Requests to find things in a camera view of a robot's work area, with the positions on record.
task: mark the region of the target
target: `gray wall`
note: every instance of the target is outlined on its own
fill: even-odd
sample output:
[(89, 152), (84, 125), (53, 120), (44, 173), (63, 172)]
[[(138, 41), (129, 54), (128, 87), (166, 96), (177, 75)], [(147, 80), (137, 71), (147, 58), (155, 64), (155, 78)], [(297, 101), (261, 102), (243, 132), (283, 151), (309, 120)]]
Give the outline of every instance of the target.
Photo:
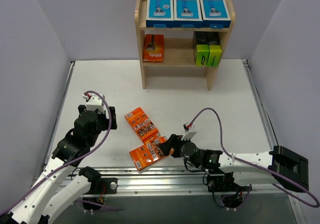
[[(236, 24), (225, 58), (251, 57), (280, 1), (233, 0)], [(136, 0), (38, 2), (72, 61), (138, 59)]]
[[(309, 159), (310, 190), (318, 198), (319, 9), (320, 0), (282, 0), (250, 64), (279, 144)], [(303, 209), (308, 224), (319, 223), (319, 209)]]
[(0, 0), (0, 57), (3, 211), (40, 170), (70, 62), (37, 0)]

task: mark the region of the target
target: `orange package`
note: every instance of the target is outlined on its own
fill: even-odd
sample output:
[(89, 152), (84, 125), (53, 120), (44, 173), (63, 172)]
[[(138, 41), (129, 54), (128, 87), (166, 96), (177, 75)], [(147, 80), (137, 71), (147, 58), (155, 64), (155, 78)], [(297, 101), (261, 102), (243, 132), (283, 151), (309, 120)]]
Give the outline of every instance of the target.
[(158, 129), (141, 107), (138, 107), (124, 117), (141, 141), (145, 142), (150, 138), (160, 136)]
[(145, 62), (162, 62), (164, 60), (164, 42), (164, 35), (145, 35), (143, 60)]
[(145, 145), (130, 151), (130, 156), (138, 171), (166, 157), (158, 147), (158, 144), (164, 143), (166, 140), (165, 136), (160, 136), (153, 140), (148, 140), (145, 142)]

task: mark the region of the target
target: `green box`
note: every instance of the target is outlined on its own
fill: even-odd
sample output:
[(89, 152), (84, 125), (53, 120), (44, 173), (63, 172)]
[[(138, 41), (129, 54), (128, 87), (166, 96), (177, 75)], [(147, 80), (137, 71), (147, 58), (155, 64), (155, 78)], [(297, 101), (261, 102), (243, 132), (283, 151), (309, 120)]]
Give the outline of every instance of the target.
[(209, 52), (207, 34), (203, 31), (195, 31), (193, 33), (193, 54), (195, 65), (198, 67), (206, 66)]
[(222, 54), (219, 34), (217, 32), (207, 32), (206, 36), (210, 51), (206, 66), (217, 68), (219, 66), (219, 61)]

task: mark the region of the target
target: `blue box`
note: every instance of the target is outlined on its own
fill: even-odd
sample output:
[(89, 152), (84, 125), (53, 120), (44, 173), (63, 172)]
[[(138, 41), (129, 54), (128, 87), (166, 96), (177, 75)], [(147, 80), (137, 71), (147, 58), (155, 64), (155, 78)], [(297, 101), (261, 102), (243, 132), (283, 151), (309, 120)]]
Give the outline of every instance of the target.
[(231, 18), (226, 0), (200, 0), (202, 11), (202, 27), (229, 28)]
[(173, 0), (174, 27), (201, 28), (202, 15), (199, 0)]
[(173, 0), (147, 0), (145, 25), (147, 28), (173, 28)]

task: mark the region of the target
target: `white table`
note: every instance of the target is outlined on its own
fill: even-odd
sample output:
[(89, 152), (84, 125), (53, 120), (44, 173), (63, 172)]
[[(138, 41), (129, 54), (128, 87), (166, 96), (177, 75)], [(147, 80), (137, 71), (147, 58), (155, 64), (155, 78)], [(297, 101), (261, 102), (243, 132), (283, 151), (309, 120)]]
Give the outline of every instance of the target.
[[(114, 106), (117, 130), (111, 130), (106, 142), (80, 167), (134, 167), (129, 152), (142, 145), (124, 115), (142, 107), (163, 136), (183, 134), (183, 124), (203, 108), (212, 107), (220, 115), (223, 142), (232, 153), (257, 153), (270, 150), (252, 90), (240, 59), (221, 62), (211, 91), (206, 79), (198, 77), (201, 68), (192, 67), (193, 76), (157, 76), (148, 78), (148, 89), (141, 87), (138, 60), (77, 61), (66, 93), (54, 136), (52, 150), (73, 127), (78, 105), (84, 104), (87, 90), (104, 93), (107, 103)], [(201, 149), (220, 150), (220, 130), (211, 111), (204, 112), (194, 123), (198, 133), (192, 141)], [(180, 158), (167, 157), (153, 167), (183, 166)]]

